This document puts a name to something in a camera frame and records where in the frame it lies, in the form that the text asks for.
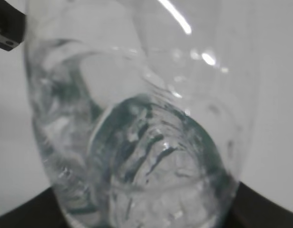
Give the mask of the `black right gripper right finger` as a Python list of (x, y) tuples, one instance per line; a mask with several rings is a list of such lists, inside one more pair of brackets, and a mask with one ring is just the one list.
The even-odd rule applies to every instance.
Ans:
[(293, 228), (293, 212), (240, 183), (228, 214), (230, 228)]

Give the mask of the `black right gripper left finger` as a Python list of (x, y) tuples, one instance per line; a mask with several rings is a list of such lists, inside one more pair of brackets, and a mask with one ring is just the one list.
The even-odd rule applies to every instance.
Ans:
[(0, 216), (0, 228), (67, 228), (52, 188)]

